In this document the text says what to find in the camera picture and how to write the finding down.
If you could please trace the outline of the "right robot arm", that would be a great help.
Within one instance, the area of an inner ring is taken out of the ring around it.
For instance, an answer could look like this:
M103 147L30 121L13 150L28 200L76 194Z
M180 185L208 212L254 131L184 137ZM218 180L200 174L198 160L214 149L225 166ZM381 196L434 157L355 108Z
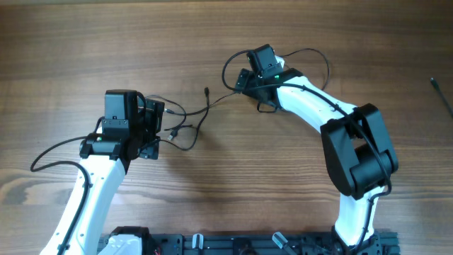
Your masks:
M333 251L360 254L383 248L373 228L376 203L392 192L398 159L379 109L355 106L314 86L299 70L286 68L269 45L244 50L250 69L242 69L232 91L291 112L321 136L326 169L340 193L333 226Z

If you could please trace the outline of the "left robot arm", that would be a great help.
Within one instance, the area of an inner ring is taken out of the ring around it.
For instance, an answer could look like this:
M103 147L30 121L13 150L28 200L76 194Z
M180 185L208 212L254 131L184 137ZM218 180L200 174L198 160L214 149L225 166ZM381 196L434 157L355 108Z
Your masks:
M94 132L80 137L79 170L55 233L43 254L95 254L105 220L131 161L157 159L165 104L140 92L105 93L105 111Z

